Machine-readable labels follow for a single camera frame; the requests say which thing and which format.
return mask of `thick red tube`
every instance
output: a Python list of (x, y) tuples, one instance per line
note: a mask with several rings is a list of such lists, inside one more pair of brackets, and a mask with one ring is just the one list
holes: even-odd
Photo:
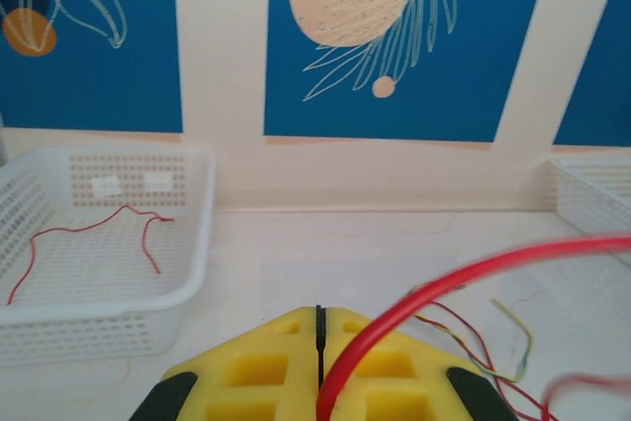
[(330, 420), (337, 395), (346, 385), (357, 364), (371, 348), (406, 319), (454, 288), (543, 259), (629, 250), (631, 250), (631, 236), (629, 235), (571, 239), (520, 248), (492, 256), (428, 283), (376, 318), (346, 346), (322, 384), (317, 398), (317, 421)]

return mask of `orange circle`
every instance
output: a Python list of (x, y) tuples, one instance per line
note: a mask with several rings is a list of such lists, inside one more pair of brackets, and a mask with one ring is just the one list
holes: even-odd
[(373, 83), (373, 95), (377, 99), (386, 99), (394, 94), (396, 83), (389, 76), (382, 76)]
[(48, 19), (32, 9), (12, 11), (2, 31), (11, 47), (25, 56), (45, 56), (57, 44), (57, 34)]

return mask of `basket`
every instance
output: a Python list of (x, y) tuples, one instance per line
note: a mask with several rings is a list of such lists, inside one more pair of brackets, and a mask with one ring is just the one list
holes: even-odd
[[(631, 154), (591, 153), (552, 160), (557, 212), (586, 234), (631, 233)], [(631, 265), (631, 254), (616, 255)]]
[[(204, 278), (215, 168), (206, 149), (163, 144), (39, 149), (1, 168), (0, 367), (167, 350)], [(35, 234), (116, 211), (37, 237), (33, 260)]]

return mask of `poster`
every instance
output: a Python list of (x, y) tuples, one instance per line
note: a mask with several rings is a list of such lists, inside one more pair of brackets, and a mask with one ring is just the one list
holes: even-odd
[(6, 126), (181, 132), (175, 0), (0, 0)]
[(631, 0), (608, 0), (557, 145), (631, 146)]
[(268, 136), (492, 142), (536, 0), (270, 0)]

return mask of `black rubber edge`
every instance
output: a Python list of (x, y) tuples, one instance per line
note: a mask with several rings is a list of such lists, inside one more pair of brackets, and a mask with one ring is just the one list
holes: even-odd
[(192, 372), (166, 379), (149, 392), (129, 421), (177, 421), (190, 391), (197, 383)]
[(315, 307), (315, 348), (317, 349), (317, 387), (324, 382), (324, 347), (326, 347), (326, 308)]
[(447, 378), (472, 421), (518, 421), (500, 393), (484, 377), (460, 367), (447, 370)]

